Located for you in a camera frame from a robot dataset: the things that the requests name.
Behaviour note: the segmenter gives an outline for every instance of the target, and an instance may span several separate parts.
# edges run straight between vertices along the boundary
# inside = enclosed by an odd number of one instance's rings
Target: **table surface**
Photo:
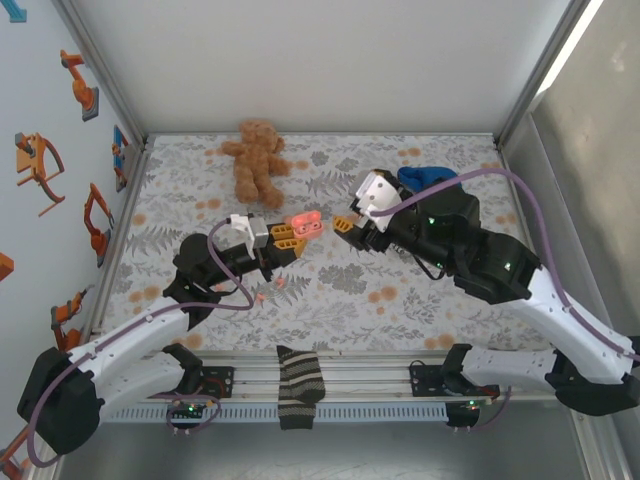
[[[279,210],[242,205],[235,198],[233,159],[222,155],[234,135],[167,135],[155,139],[103,321],[115,328],[148,306],[172,281],[180,242],[207,233],[231,213],[253,212],[267,223],[319,210],[329,224],[348,214],[348,189],[362,170],[446,166],[462,173],[499,166],[489,136],[285,135],[282,156],[294,163],[289,177],[274,177],[285,195]],[[485,228],[523,238],[508,183],[491,176],[464,188],[481,202]],[[218,246],[238,243],[224,231]],[[176,339],[191,349],[259,350],[277,344],[297,349],[402,351],[447,349],[454,342],[501,349],[543,349],[533,329],[500,307],[468,297],[449,278],[429,280],[413,259],[396,251],[357,252],[327,228],[301,259],[284,270],[284,285],[246,275],[253,295],[265,300],[249,312],[214,311]],[[225,299],[242,304],[241,294]]]

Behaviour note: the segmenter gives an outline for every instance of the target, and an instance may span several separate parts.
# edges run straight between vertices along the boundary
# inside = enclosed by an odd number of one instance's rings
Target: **cable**
[[[507,387],[507,392],[504,395],[504,400],[502,401],[502,405],[500,405],[500,408],[498,409],[496,414],[493,417],[491,417],[489,420],[484,422],[482,425],[473,427],[471,431],[477,432],[478,430],[484,430],[485,428],[489,428],[491,425],[495,424],[498,421],[498,419],[504,415],[504,412],[507,410],[507,407],[509,406],[510,400],[511,400],[511,387],[509,386]]]
[[[178,432],[182,432],[183,435],[190,435],[191,433],[196,433],[206,427],[208,427],[209,425],[211,425],[211,422],[213,422],[216,417],[220,414],[220,411],[222,410],[222,404],[220,403],[220,401],[216,398],[216,397],[212,397],[211,395],[206,395],[206,394],[200,394],[200,393],[194,393],[192,395],[171,395],[171,394],[166,394],[166,393],[159,393],[157,395],[153,395],[150,398],[159,398],[159,399],[164,399],[164,400],[172,400],[172,401],[182,401],[182,400],[195,400],[195,399],[202,399],[202,398],[207,398],[210,401],[212,401],[213,403],[215,403],[218,408],[216,408],[216,411],[213,412],[211,414],[211,416],[209,418],[207,418],[204,422],[199,423],[196,427],[193,428],[189,428],[186,430],[177,430],[177,428],[173,425],[172,423],[172,417],[173,417],[173,413],[176,410],[180,409],[180,405],[177,406],[173,406],[172,408],[170,408],[167,411],[167,416],[166,416],[166,423],[167,426],[174,431],[175,434],[178,434]]]
[[[418,266],[422,269],[422,271],[427,274],[427,277],[429,277],[431,280],[434,280],[434,281],[442,280],[442,277],[444,277],[444,269],[440,270],[440,273],[436,277],[433,273],[429,271],[427,266],[424,263],[422,263],[422,260],[420,260],[416,255],[414,255],[413,258],[418,264]]]
[[[556,262],[553,258],[553,253],[551,251],[551,240],[549,238],[549,233],[547,231],[547,225],[544,222],[542,208],[540,207],[538,200],[536,199],[535,195],[533,194],[531,189],[528,187],[528,185],[524,182],[524,180],[518,177],[515,173],[510,172],[509,170],[505,170],[503,168],[481,168],[478,170],[474,170],[472,172],[464,173],[458,177],[445,180],[441,183],[438,183],[437,185],[429,187],[421,191],[420,193],[416,193],[415,195],[409,197],[407,200],[399,203],[398,205],[388,208],[387,210],[373,211],[370,213],[370,215],[372,217],[386,217],[387,215],[393,215],[399,212],[400,210],[403,210],[413,205],[414,203],[419,202],[424,198],[430,197],[431,195],[441,192],[461,182],[464,182],[466,180],[471,180],[472,178],[479,177],[481,175],[492,175],[492,174],[503,175],[507,177],[509,180],[511,180],[513,183],[515,183],[520,188],[520,190],[522,190],[522,192],[527,197],[527,200],[533,207],[533,210],[536,215],[536,220],[540,228],[540,236],[542,237],[542,247],[547,257],[547,263],[548,263],[547,268],[549,269],[551,282],[553,283],[553,287],[555,288],[556,293],[558,294],[558,298],[562,302],[564,310],[571,313],[573,318],[575,318],[576,321],[585,330],[587,330],[591,335],[593,335],[595,338],[600,340],[600,342],[602,342],[604,345],[609,347],[611,350],[621,355],[624,355],[625,357],[631,358],[636,362],[640,362],[640,355],[637,355],[636,353],[633,353],[633,352],[627,352],[620,345],[609,340],[605,335],[600,333],[593,325],[591,325],[580,314],[580,312],[578,312],[575,309],[575,307],[569,301],[569,298],[567,297],[567,294],[564,291],[564,288],[562,287],[562,281],[560,280],[560,276],[558,274],[558,268],[556,267]]]
[[[222,220],[211,229],[211,232],[209,232],[209,236],[207,238],[207,248],[209,249],[209,254],[213,258],[213,260],[216,262],[218,267],[220,267],[220,270],[222,270],[227,275],[227,277],[229,277],[229,280],[231,280],[247,298],[249,302],[248,305],[240,305],[240,306],[221,305],[217,303],[205,303],[205,302],[187,302],[187,303],[179,303],[175,305],[168,305],[166,307],[156,310],[155,312],[151,312],[148,315],[145,315],[144,317],[141,317],[140,319],[133,322],[131,325],[129,325],[125,329],[114,334],[112,337],[109,337],[106,340],[104,340],[102,343],[100,343],[95,347],[96,353],[103,351],[113,342],[115,342],[116,340],[119,340],[124,335],[136,329],[143,323],[147,323],[147,318],[151,317],[153,319],[159,315],[162,315],[163,313],[171,312],[173,310],[178,310],[182,308],[211,308],[211,309],[221,308],[225,310],[250,310],[251,308],[253,308],[254,302],[253,302],[253,298],[251,297],[251,294],[244,287],[244,285],[242,285],[238,281],[238,279],[233,275],[233,272],[231,272],[231,270],[229,270],[227,266],[224,264],[224,262],[220,259],[213,245],[213,236],[215,235],[215,233],[220,228],[222,228],[223,225],[226,225],[228,223],[230,223],[229,219]],[[82,364],[84,364],[91,358],[92,358],[92,354],[86,353],[82,357],[80,357],[77,361],[69,365],[60,375],[58,375],[49,384],[49,386],[45,389],[43,394],[38,399],[38,402],[36,403],[36,406],[33,409],[33,412],[31,413],[31,418],[29,420],[29,425],[28,425],[29,433],[27,434],[27,452],[29,454],[29,459],[31,460],[31,463],[33,463],[33,465],[35,465],[36,467],[47,468],[53,465],[54,463],[56,463],[60,459],[60,455],[56,455],[50,460],[42,461],[40,460],[40,458],[38,458],[38,454],[36,453],[36,447],[35,447],[36,426],[38,424],[38,419],[40,418],[40,414],[42,413],[42,409],[44,408],[44,405],[47,403],[47,400],[49,400],[51,393],[62,383],[62,381],[65,378],[67,378],[78,367],[80,367]]]

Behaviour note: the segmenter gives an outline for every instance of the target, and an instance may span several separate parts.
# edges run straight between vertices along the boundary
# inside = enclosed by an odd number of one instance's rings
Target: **blue cloth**
[[[456,172],[447,167],[402,167],[398,170],[398,180],[414,192],[421,192],[438,180],[457,176]]]

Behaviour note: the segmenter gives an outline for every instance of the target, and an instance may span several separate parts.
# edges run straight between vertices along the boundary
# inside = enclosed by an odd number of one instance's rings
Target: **teddy bear leg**
[[[240,203],[254,203],[258,200],[259,192],[253,179],[253,172],[247,166],[236,165],[236,197]]]
[[[255,177],[256,186],[260,192],[260,201],[267,208],[280,208],[284,205],[284,194],[273,186],[269,175]]]

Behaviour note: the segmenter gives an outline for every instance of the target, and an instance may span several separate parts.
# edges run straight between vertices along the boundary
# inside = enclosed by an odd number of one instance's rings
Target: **white wall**
[[[74,0],[150,132],[498,132],[568,0]]]
[[[111,143],[116,115],[101,95],[99,116],[82,122],[71,75],[61,66],[59,53],[77,53],[76,46],[51,2],[19,4],[27,9],[27,23],[10,24],[0,11],[0,252],[15,261],[15,271],[0,281],[0,448],[25,424],[16,407],[34,360],[55,345],[51,307],[97,283],[101,274],[83,224],[89,182],[101,190],[116,221],[126,195],[126,189],[115,191]],[[90,71],[79,69],[95,86]],[[43,191],[34,181],[16,185],[26,176],[16,173],[18,132],[48,138],[66,169],[50,184],[65,200],[40,218],[38,213],[49,204]],[[55,171],[48,155],[45,164]],[[101,230],[108,227],[97,206],[92,218]],[[86,319],[94,296],[95,290],[74,325]]]

